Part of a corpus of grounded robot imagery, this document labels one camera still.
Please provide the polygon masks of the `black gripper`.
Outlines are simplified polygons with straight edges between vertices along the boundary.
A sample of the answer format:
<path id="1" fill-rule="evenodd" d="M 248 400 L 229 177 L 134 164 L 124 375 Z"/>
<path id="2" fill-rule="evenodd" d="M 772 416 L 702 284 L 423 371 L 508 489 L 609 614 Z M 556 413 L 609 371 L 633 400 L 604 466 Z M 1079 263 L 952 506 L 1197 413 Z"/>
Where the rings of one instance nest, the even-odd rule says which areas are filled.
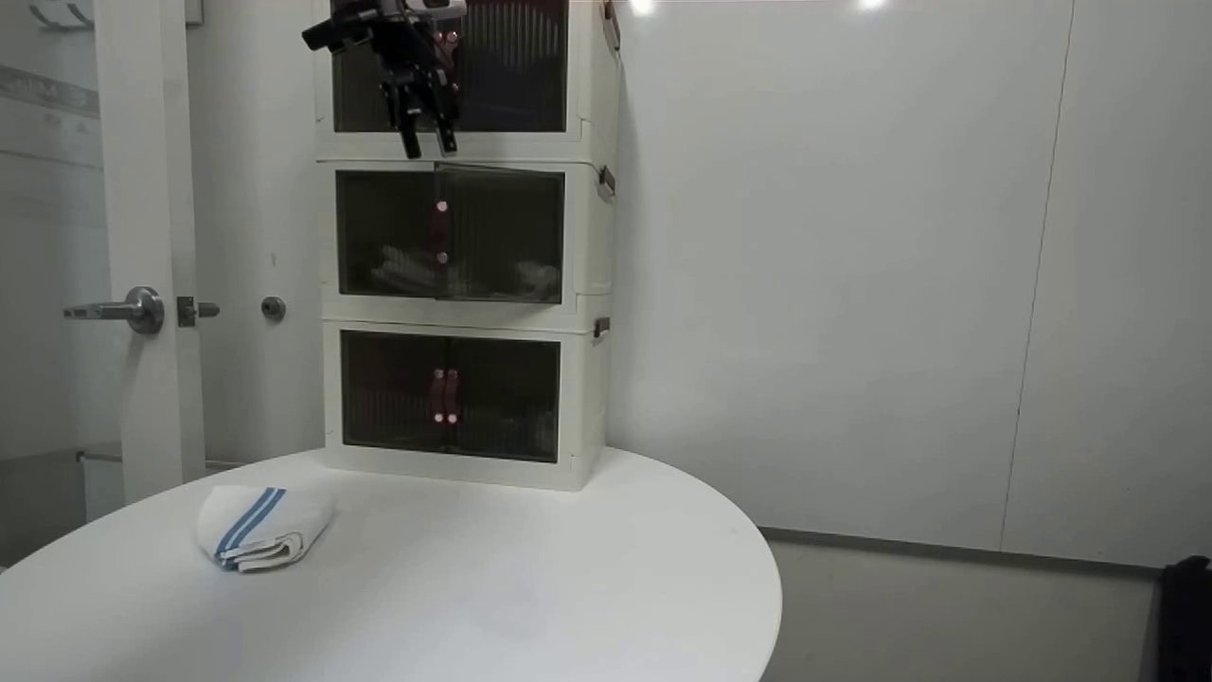
<path id="1" fill-rule="evenodd" d="M 411 83 L 430 83 L 434 116 L 445 152 L 459 152 L 459 104 L 446 88 L 446 68 L 436 48 L 436 27 L 465 15 L 465 0 L 344 0 L 322 21 L 302 32 L 307 48 L 340 52 L 368 47 L 393 83 L 393 121 L 406 159 L 421 159 L 421 107 Z"/>

